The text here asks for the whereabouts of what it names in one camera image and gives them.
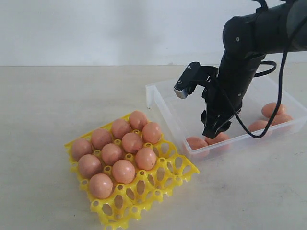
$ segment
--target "black robotic arm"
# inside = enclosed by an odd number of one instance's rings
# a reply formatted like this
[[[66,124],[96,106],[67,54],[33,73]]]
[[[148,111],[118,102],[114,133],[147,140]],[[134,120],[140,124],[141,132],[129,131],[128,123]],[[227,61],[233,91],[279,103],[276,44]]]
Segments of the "black robotic arm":
[[[284,0],[284,4],[272,8],[267,6],[265,0],[255,1],[261,4],[255,14],[236,16],[225,24],[225,51],[220,67],[201,66],[199,62],[192,62],[174,86],[176,95],[183,99],[192,94],[197,85],[204,87],[202,97],[206,101],[206,110],[201,120],[206,137],[214,138],[226,131],[233,116],[252,137],[264,136],[278,111],[282,94],[280,92],[266,129],[261,135],[255,136],[238,117],[242,99],[252,79],[275,70],[276,63],[263,61],[267,54],[307,51],[307,0]],[[272,64],[273,69],[256,74],[260,64]]]

